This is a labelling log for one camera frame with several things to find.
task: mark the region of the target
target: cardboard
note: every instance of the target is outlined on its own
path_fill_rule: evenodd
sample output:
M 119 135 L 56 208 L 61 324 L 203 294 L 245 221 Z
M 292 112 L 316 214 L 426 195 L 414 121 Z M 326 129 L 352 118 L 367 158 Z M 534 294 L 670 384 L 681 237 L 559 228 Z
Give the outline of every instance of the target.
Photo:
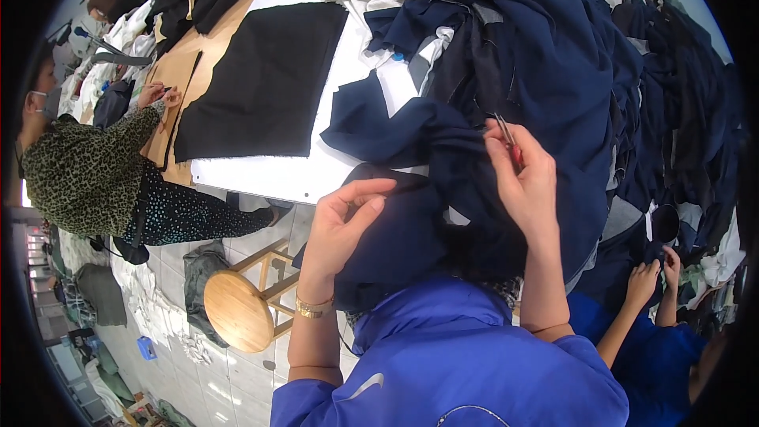
M 245 18 L 247 9 L 252 2 L 253 0 L 238 0 L 238 2 L 222 16 L 213 30 L 211 30 L 211 33 L 208 33 L 207 35 L 198 34 L 194 28 L 191 29 L 156 63 L 155 67 L 157 68 L 157 72 L 160 72 L 161 74 L 157 75 L 155 78 L 149 76 L 147 79 L 147 82 L 160 79 L 167 86 L 172 85 L 172 83 L 176 81 L 175 77 L 182 73 L 182 68 L 177 66 L 168 67 L 164 66 L 162 63 L 171 56 L 184 56 L 189 53 L 203 52 L 203 58 L 198 62 L 197 68 L 192 75 L 192 80 L 190 81 L 189 86 L 187 86 L 186 92 L 183 92 L 182 94 L 182 102 L 178 106 L 178 112 L 176 110 L 172 112 L 172 118 L 174 119 L 172 128 L 174 128 L 174 133 L 169 135 L 169 133 L 166 132 L 166 128 L 168 128 L 166 125 L 168 122 L 166 122 L 164 126 L 165 132 L 160 134 L 162 138 L 160 141 L 157 141 L 155 145 L 156 149 L 154 155 L 168 155 L 164 161 L 161 161 L 164 162 L 165 165 L 159 166 L 159 169 L 165 168 L 163 171 L 163 179 L 167 182 L 176 183 L 177 185 L 193 185 L 193 177 L 190 172 L 192 162 L 187 161 L 177 164 L 174 158 L 174 137 L 176 136 L 176 129 L 179 126 L 179 120 L 181 119 L 181 114 L 184 112 L 185 108 L 190 105 L 192 101 L 206 93 L 208 85 L 213 78 L 214 66 L 219 60 L 221 60 L 224 53 L 226 53 L 229 40 L 232 39 L 233 34 L 240 26 L 240 22 Z
M 164 86 L 176 86 L 177 90 L 182 93 L 182 101 L 176 106 L 166 109 L 162 119 L 163 126 L 158 126 L 141 152 L 142 155 L 152 160 L 161 171 L 166 169 L 169 144 L 173 139 L 174 132 L 176 132 L 179 110 L 185 102 L 187 86 L 190 84 L 201 56 L 202 52 L 199 51 L 166 53 L 153 66 L 145 81 L 146 84 L 161 81 Z

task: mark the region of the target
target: blue plastic stool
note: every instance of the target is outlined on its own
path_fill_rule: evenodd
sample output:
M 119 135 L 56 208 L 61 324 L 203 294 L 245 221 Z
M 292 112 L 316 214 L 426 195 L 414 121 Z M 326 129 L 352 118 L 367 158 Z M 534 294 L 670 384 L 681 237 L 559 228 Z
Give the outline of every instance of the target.
M 138 348 L 140 348 L 140 354 L 143 356 L 143 358 L 147 359 L 148 361 L 158 358 L 158 355 L 156 355 L 156 350 L 153 348 L 153 340 L 150 338 L 139 337 Z

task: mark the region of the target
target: polka dot pants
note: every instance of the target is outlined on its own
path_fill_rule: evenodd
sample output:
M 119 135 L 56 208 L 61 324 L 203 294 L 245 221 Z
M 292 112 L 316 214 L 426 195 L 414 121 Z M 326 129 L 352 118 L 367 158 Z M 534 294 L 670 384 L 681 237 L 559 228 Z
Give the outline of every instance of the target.
M 153 162 L 145 163 L 147 179 L 147 219 L 140 243 L 164 246 L 177 242 L 240 237 L 269 226 L 274 214 L 269 208 L 242 212 L 212 195 L 183 185 L 166 182 Z M 137 230 L 137 205 L 127 232 L 131 243 Z

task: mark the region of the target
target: scissors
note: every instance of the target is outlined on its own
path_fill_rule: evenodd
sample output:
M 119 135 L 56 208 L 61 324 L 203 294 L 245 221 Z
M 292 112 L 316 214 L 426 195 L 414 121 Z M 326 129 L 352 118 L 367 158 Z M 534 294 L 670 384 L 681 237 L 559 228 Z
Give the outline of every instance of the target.
M 504 118 L 498 113 L 495 113 L 494 116 L 498 122 L 498 127 L 500 127 L 501 132 L 503 132 L 503 137 L 506 139 L 506 149 L 508 150 L 508 156 L 512 158 L 514 173 L 519 175 L 519 173 L 525 169 L 525 161 L 522 159 L 521 149 L 519 148 L 517 141 L 514 140 L 512 133 L 508 131 L 508 126 L 506 125 Z

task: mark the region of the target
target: fabric bundle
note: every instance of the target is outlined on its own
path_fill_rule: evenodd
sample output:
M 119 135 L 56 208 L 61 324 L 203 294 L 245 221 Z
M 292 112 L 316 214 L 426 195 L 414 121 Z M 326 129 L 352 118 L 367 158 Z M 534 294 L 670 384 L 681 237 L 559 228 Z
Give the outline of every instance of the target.
M 455 34 L 436 62 L 428 96 L 410 100 L 393 118 L 374 74 L 343 86 L 322 133 L 325 143 L 391 168 L 430 165 L 442 200 L 470 220 L 459 240 L 468 241 L 473 278 L 507 280 L 524 269 L 526 245 L 500 204 L 479 132 L 489 114 L 500 112 L 555 156 L 565 279 L 593 261 L 619 146 L 612 110 L 636 106 L 632 91 L 642 66 L 609 6 L 603 0 L 406 0 L 365 18 L 374 40 L 407 60 L 438 27 L 452 26 Z

